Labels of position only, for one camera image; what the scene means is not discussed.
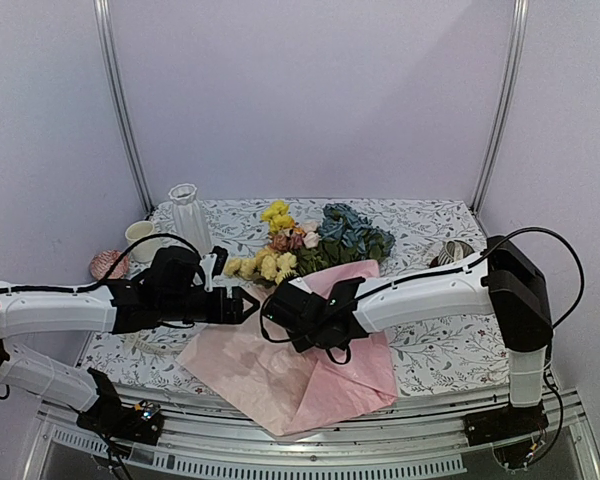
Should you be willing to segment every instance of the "metal pole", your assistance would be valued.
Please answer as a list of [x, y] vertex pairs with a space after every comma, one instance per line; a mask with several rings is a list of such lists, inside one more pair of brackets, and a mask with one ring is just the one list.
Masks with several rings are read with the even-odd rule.
[[511, 99], [513, 98], [513, 90], [518, 76], [518, 68], [520, 65], [520, 57], [524, 45], [524, 33], [527, 25], [527, 0], [516, 0], [513, 12], [513, 25], [511, 28], [511, 38], [509, 40], [509, 55], [505, 67], [504, 79], [502, 81], [502, 90], [500, 91], [500, 100], [498, 102], [498, 110], [491, 129], [487, 152], [480, 172], [478, 186], [473, 195], [470, 209], [477, 216], [480, 215], [482, 206], [487, 195], [489, 182], [493, 174], [493, 169], [498, 157], [498, 150], [502, 142]]
[[113, 41], [113, 28], [111, 26], [111, 14], [109, 11], [108, 0], [94, 0], [96, 10], [96, 22], [98, 24], [98, 33], [100, 35], [100, 46], [102, 47], [102, 58], [104, 60], [109, 88], [111, 89], [111, 98], [120, 127], [120, 135], [124, 145], [127, 161], [131, 176], [138, 192], [138, 197], [142, 203], [142, 208], [146, 213], [153, 210], [153, 201], [149, 192], [147, 179], [138, 155], [138, 148], [131, 128], [131, 120], [127, 110], [127, 103], [122, 89], [120, 79], [120, 68], [116, 57], [115, 44]]

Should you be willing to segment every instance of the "black cable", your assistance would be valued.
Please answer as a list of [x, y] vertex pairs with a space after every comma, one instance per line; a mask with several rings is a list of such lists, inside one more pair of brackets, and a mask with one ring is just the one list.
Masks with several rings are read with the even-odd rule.
[[480, 262], [484, 261], [496, 249], [500, 248], [500, 246], [502, 246], [503, 243], [511, 240], [513, 237], [517, 237], [518, 235], [521, 235], [523, 233], [531, 233], [531, 232], [544, 233], [545, 235], [549, 235], [549, 236], [555, 238], [556, 240], [558, 240], [560, 243], [562, 243], [566, 247], [566, 249], [569, 251], [571, 256], [573, 257], [573, 260], [576, 263], [576, 267], [578, 268], [578, 275], [580, 277], [580, 289], [578, 291], [578, 295], [576, 296], [576, 299], [571, 304], [571, 306], [567, 309], [567, 311], [560, 318], [558, 318], [558, 320], [553, 324], [553, 328], [555, 329], [556, 327], [558, 327], [558, 325], [560, 325], [562, 322], [564, 322], [567, 319], [567, 317], [569, 315], [571, 315], [573, 313], [573, 311], [576, 309], [576, 307], [580, 304], [580, 301], [582, 300], [582, 296], [584, 295], [584, 287], [585, 287], [584, 268], [582, 266], [582, 262], [580, 261], [580, 257], [578, 257], [578, 254], [576, 253], [575, 249], [571, 246], [571, 244], [562, 235], [554, 232], [553, 230], [549, 230], [548, 228], [544, 228], [544, 227], [520, 228], [518, 230], [511, 232], [509, 235], [507, 235], [502, 240], [500, 240], [498, 243], [496, 243], [493, 247], [488, 249], [475, 262], [470, 263], [469, 268], [473, 268], [476, 265], [478, 265]]
[[194, 251], [195, 253], [200, 255], [198, 250], [196, 249], [196, 247], [194, 247], [190, 242], [188, 242], [187, 240], [185, 240], [182, 237], [179, 237], [178, 235], [174, 235], [173, 233], [154, 233], [153, 235], [147, 235], [146, 237], [142, 237], [140, 240], [137, 240], [134, 243], [132, 243], [131, 245], [129, 245], [129, 247], [127, 247], [127, 249], [124, 252], [122, 252], [120, 254], [120, 256], [115, 260], [115, 262], [113, 262], [113, 264], [109, 267], [109, 269], [106, 271], [104, 276], [97, 282], [91, 283], [89, 285], [85, 285], [84, 287], [77, 287], [77, 288], [57, 287], [57, 286], [51, 286], [51, 285], [15, 285], [15, 286], [11, 287], [11, 289], [0, 288], [0, 295], [4, 295], [7, 293], [22, 293], [22, 292], [55, 292], [55, 293], [70, 293], [70, 294], [92, 292], [92, 291], [100, 288], [102, 285], [104, 285], [106, 283], [107, 280], [109, 280], [109, 278], [111, 277], [111, 275], [113, 274], [115, 269], [118, 267], [118, 265], [120, 265], [120, 263], [127, 256], [129, 256], [129, 254], [133, 251], [133, 249], [135, 249], [138, 245], [143, 244], [144, 242], [153, 240], [154, 238], [171, 238], [172, 240], [176, 240], [176, 241], [184, 244], [187, 248], [191, 249], [192, 251]]
[[533, 458], [530, 462], [529, 462], [529, 466], [531, 465], [535, 465], [536, 463], [538, 463], [540, 460], [542, 460], [544, 457], [546, 457], [549, 452], [551, 451], [551, 449], [554, 447], [554, 445], [557, 443], [558, 438], [560, 437], [560, 432], [562, 432], [562, 426], [564, 424], [564, 402], [562, 401], [562, 397], [560, 396], [560, 392], [558, 392], [558, 389], [555, 385], [550, 385], [549, 384], [549, 377], [547, 375], [547, 372], [544, 372], [544, 384], [547, 386], [547, 388], [549, 390], [551, 390], [551, 393], [553, 393], [556, 396], [556, 399], [558, 400], [558, 404], [560, 405], [560, 420], [558, 421], [558, 429], [556, 430], [556, 434], [553, 437], [553, 440], [551, 440], [551, 443], [549, 444], [549, 446], [544, 449], [542, 452], [540, 452], [540, 455], [538, 455], [537, 457]]
[[5, 385], [6, 390], [4, 391], [4, 395], [0, 395], [0, 400], [6, 400], [11, 395], [11, 387], [9, 385]]
[[[582, 267], [582, 262], [580, 261], [580, 258], [578, 257], [578, 254], [576, 253], [575, 249], [571, 246], [571, 244], [564, 237], [562, 237], [558, 233], [554, 232], [553, 230], [549, 230], [548, 228], [544, 228], [544, 227], [525, 227], [525, 228], [520, 228], [518, 230], [515, 230], [515, 231], [511, 232], [509, 235], [505, 236], [504, 238], [502, 238], [493, 247], [489, 248], [482, 255], [480, 255], [480, 257], [478, 259], [476, 259], [474, 262], [471, 262], [469, 265], [467, 265], [467, 267], [470, 268], [470, 269], [474, 268], [475, 266], [479, 265], [480, 263], [484, 262], [487, 258], [489, 258], [505, 242], [509, 241], [513, 237], [516, 237], [516, 236], [521, 235], [523, 233], [530, 233], [530, 232], [544, 233], [544, 234], [550, 235], [550, 236], [556, 238], [557, 240], [559, 240], [567, 248], [567, 250], [569, 250], [569, 253], [571, 253], [571, 256], [573, 257], [573, 259], [574, 259], [574, 261], [576, 263], [576, 266], [578, 267], [578, 274], [580, 276], [580, 289], [578, 291], [578, 295], [576, 296], [576, 299], [574, 300], [573, 304], [567, 309], [567, 311], [558, 319], [558, 321], [556, 321], [553, 324], [553, 328], [555, 329], [569, 315], [571, 315], [571, 313], [576, 309], [576, 307], [580, 303], [580, 300], [582, 300], [582, 296], [584, 294], [584, 287], [585, 287], [584, 268]], [[414, 275], [409, 275], [409, 276], [406, 276], [406, 277], [399, 278], [399, 279], [395, 280], [393, 283], [387, 283], [385, 285], [381, 285], [381, 286], [379, 286], [377, 288], [374, 288], [373, 290], [369, 290], [368, 292], [363, 293], [362, 295], [359, 295], [359, 296], [355, 297], [352, 300], [349, 300], [348, 302], [345, 302], [343, 305], [340, 306], [340, 308], [337, 308], [328, 317], [326, 317], [325, 321], [328, 320], [329, 318], [337, 315], [338, 313], [340, 313], [345, 308], [350, 307], [354, 303], [359, 302], [360, 300], [364, 300], [365, 298], [368, 298], [368, 297], [370, 297], [372, 295], [375, 295], [376, 293], [379, 293], [379, 292], [381, 292], [383, 290], [387, 290], [388, 288], [393, 288], [394, 285], [399, 285], [401, 283], [405, 283], [405, 282], [408, 282], [408, 281], [411, 281], [411, 280], [417, 280], [417, 279], [420, 279], [420, 278], [437, 277], [437, 276], [440, 276], [440, 275], [448, 275], [448, 274], [451, 274], [451, 273], [459, 273], [462, 270], [463, 270], [462, 267], [456, 267], [456, 268], [450, 268], [448, 270], [437, 271], [437, 272], [431, 272], [431, 271], [429, 271], [429, 272], [417, 273], [417, 274], [414, 274]]]
[[160, 322], [158, 325], [161, 327], [175, 328], [177, 330], [189, 330], [193, 327], [193, 325], [174, 325], [173, 323], [168, 322]]
[[[566, 320], [566, 318], [569, 315], [571, 315], [571, 313], [573, 313], [573, 311], [576, 309], [576, 307], [582, 300], [582, 296], [584, 295], [584, 288], [585, 288], [584, 268], [582, 267], [582, 262], [580, 261], [580, 257], [578, 257], [578, 254], [576, 253], [575, 249], [571, 246], [571, 244], [562, 235], [554, 232], [553, 230], [549, 230], [548, 228], [544, 228], [544, 227], [525, 227], [525, 228], [520, 228], [518, 230], [514, 230], [510, 234], [503, 237], [494, 246], [485, 250], [485, 252], [482, 253], [482, 255], [480, 255], [480, 257], [478, 259], [476, 259], [475, 261], [468, 264], [467, 268], [469, 268], [469, 269], [474, 268], [475, 266], [484, 262], [498, 248], [500, 248], [504, 243], [508, 242], [512, 238], [517, 237], [518, 235], [521, 235], [523, 233], [531, 233], [531, 232], [544, 233], [544, 234], [549, 235], [549, 236], [557, 239], [558, 241], [560, 241], [560, 243], [562, 243], [567, 248], [567, 250], [573, 257], [573, 259], [576, 263], [576, 266], [578, 268], [578, 274], [580, 277], [580, 289], [578, 291], [578, 295], [576, 296], [576, 299], [574, 300], [573, 304], [567, 309], [567, 311], [553, 324], [553, 328], [555, 329], [556, 327], [558, 327], [558, 325], [560, 325], [562, 322], [564, 322], [564, 320]], [[339, 308], [335, 309], [327, 317], [325, 317], [323, 319], [323, 321], [320, 322], [320, 325], [316, 326], [314, 329], [312, 329], [296, 338], [272, 339], [271, 336], [269, 335], [269, 333], [267, 332], [267, 330], [264, 326], [264, 315], [262, 312], [265, 310], [266, 306], [269, 304], [269, 301], [272, 297], [270, 295], [263, 302], [262, 308], [260, 309], [260, 331], [262, 332], [262, 336], [265, 338], [265, 340], [267, 340], [271, 343], [288, 343], [288, 342], [295, 342], [298, 340], [302, 340], [303, 338], [308, 338], [308, 336], [311, 335], [312, 333], [315, 333], [330, 318], [338, 315], [344, 309], [349, 308], [352, 305], [354, 305], [355, 303], [359, 302], [360, 300], [364, 300], [365, 298], [371, 297], [371, 296], [375, 295], [376, 293], [387, 290], [389, 288], [394, 288], [396, 285], [400, 285], [401, 283], [409, 282], [411, 280], [418, 280], [421, 278], [430, 278], [430, 277], [437, 277], [437, 276], [442, 276], [442, 275], [449, 275], [449, 274], [453, 274], [453, 273], [460, 273], [462, 271], [463, 271], [462, 267], [449, 268], [449, 269], [445, 269], [442, 271], [434, 271], [434, 272], [425, 271], [422, 273], [416, 273], [413, 275], [408, 275], [408, 276], [399, 278], [399, 279], [393, 281], [392, 283], [387, 283], [385, 285], [381, 285], [377, 288], [374, 288], [373, 290], [369, 290], [368, 292], [363, 293], [362, 295], [358, 295], [357, 297], [349, 300], [348, 302], [345, 302]]]
[[107, 445], [107, 456], [109, 457], [109, 466], [111, 467], [110, 470], [111, 470], [111, 472], [113, 472], [113, 474], [116, 477], [116, 479], [123, 480], [123, 478], [120, 477], [120, 475], [118, 475], [118, 472], [116, 472], [116, 467], [113, 465], [112, 454], [113, 454], [113, 456], [116, 457], [116, 460], [118, 461], [118, 465], [120, 466], [120, 468], [122, 468], [122, 471], [126, 475], [127, 480], [133, 480], [133, 477], [131, 476], [131, 473], [129, 472], [129, 469], [127, 468], [127, 466], [125, 465], [125, 463], [122, 461], [122, 458], [120, 457], [120, 454], [117, 451], [118, 446], [116, 445], [116, 443], [113, 440], [111, 440], [110, 437], [105, 437], [100, 432], [96, 432], [96, 434]]
[[327, 349], [327, 357], [329, 357], [329, 360], [331, 360], [336, 365], [346, 365], [347, 363], [349, 363], [351, 361], [351, 347], [349, 345], [347, 345], [347, 347], [344, 349], [344, 353], [345, 353], [344, 361], [338, 362], [336, 360], [336, 358], [333, 356], [333, 353], [331, 353], [331, 349], [330, 348]]

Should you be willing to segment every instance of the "white floral tablecloth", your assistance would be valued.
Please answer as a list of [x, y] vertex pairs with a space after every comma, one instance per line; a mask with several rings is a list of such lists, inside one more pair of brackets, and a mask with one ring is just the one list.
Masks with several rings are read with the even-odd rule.
[[[326, 203], [342, 202], [369, 217], [396, 237], [382, 275], [427, 268], [442, 241], [462, 239], [476, 250], [485, 239], [463, 202], [418, 200], [287, 199], [299, 222], [321, 220]], [[266, 243], [260, 213], [270, 200], [222, 200], [203, 203], [215, 245], [230, 256], [251, 256]], [[171, 204], [163, 203], [152, 221], [159, 231], [174, 232]], [[132, 264], [132, 274], [140, 266]], [[225, 285], [245, 284], [219, 278]], [[95, 334], [82, 358], [84, 367], [105, 372], [118, 383], [163, 392], [215, 395], [180, 368], [175, 358], [203, 327], [171, 330], [160, 327], [131, 335]], [[493, 316], [449, 316], [388, 330], [398, 391], [401, 396], [431, 395], [507, 382], [507, 355]]]

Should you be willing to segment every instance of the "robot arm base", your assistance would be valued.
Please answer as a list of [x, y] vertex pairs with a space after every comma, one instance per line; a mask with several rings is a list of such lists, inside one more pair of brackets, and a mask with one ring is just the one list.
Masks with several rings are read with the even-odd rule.
[[92, 368], [88, 372], [96, 382], [99, 397], [89, 410], [78, 414], [77, 425], [105, 438], [157, 445], [164, 425], [159, 407], [148, 402], [125, 407], [104, 373]]
[[525, 408], [516, 408], [509, 404], [464, 417], [464, 431], [470, 446], [532, 434], [548, 426], [549, 421], [542, 402]]

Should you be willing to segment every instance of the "metal frame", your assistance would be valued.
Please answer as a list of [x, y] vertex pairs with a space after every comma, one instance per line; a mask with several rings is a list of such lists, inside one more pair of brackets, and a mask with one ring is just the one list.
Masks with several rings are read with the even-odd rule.
[[[468, 446], [462, 417], [508, 401], [507, 386], [405, 398], [374, 414], [316, 429], [304, 437], [280, 439], [218, 397], [175, 395], [176, 403], [175, 398], [166, 401], [164, 394], [156, 390], [120, 387], [120, 393], [127, 404], [148, 396], [161, 399], [166, 418], [158, 446], [134, 444], [128, 463], [206, 479], [420, 479], [460, 473], [464, 470], [461, 455], [491, 448]], [[584, 478], [600, 480], [600, 460], [580, 398], [574, 389], [563, 391], [562, 398], [564, 425], [571, 429]], [[543, 401], [549, 430], [555, 430], [559, 404], [549, 391]], [[75, 413], [68, 408], [43, 403], [38, 420], [40, 428], [25, 479], [40, 478], [51, 442], [91, 455], [104, 455], [104, 444], [95, 434], [77, 428]]]
[[[94, 0], [94, 6], [105, 70], [109, 80], [111, 97], [116, 111], [116, 117], [118, 119], [122, 142], [127, 155], [129, 169], [131, 171], [138, 196], [142, 203], [142, 207], [146, 213], [150, 213], [154, 208], [154, 203], [151, 198], [144, 168], [138, 154], [138, 148], [134, 138], [133, 129], [131, 128], [131, 120], [124, 96], [120, 68], [115, 50], [113, 27], [111, 24], [111, 13], [109, 11], [109, 1]], [[502, 81], [498, 109], [496, 111], [494, 123], [491, 128], [491, 134], [489, 136], [487, 151], [485, 153], [485, 158], [480, 171], [478, 185], [473, 194], [471, 205], [469, 206], [476, 218], [479, 217], [486, 198], [489, 182], [491, 181], [498, 151], [500, 149], [500, 143], [502, 141], [507, 116], [509, 114], [511, 99], [513, 98], [513, 91], [524, 45], [527, 12], [528, 0], [516, 0], [511, 36], [509, 40], [509, 52], [506, 59], [505, 74]]]
[[120, 135], [124, 145], [129, 169], [138, 192], [138, 197], [142, 204], [142, 208], [146, 213], [153, 210], [153, 201], [149, 192], [142, 162], [138, 154], [138, 148], [131, 128], [131, 120], [127, 109], [127, 102], [122, 88], [120, 78], [120, 68], [118, 66], [118, 58], [113, 40], [113, 27], [111, 26], [111, 14], [109, 12], [108, 0], [94, 0], [96, 10], [96, 21], [98, 24], [98, 33], [100, 35], [100, 46], [102, 47], [102, 58], [104, 60], [107, 79], [109, 80], [109, 88], [111, 89], [111, 99], [118, 119], [120, 127]]
[[476, 216], [480, 215], [480, 211], [484, 205], [489, 182], [491, 181], [493, 169], [496, 165], [498, 150], [500, 149], [500, 144], [502, 142], [507, 116], [509, 115], [511, 99], [513, 98], [513, 91], [518, 77], [520, 57], [522, 56], [522, 48], [524, 46], [527, 11], [528, 1], [516, 0], [513, 12], [513, 25], [511, 27], [511, 38], [509, 40], [509, 54], [507, 56], [502, 89], [500, 91], [498, 110], [496, 111], [493, 127], [491, 128], [491, 135], [489, 137], [487, 152], [480, 172], [478, 185], [469, 207]]

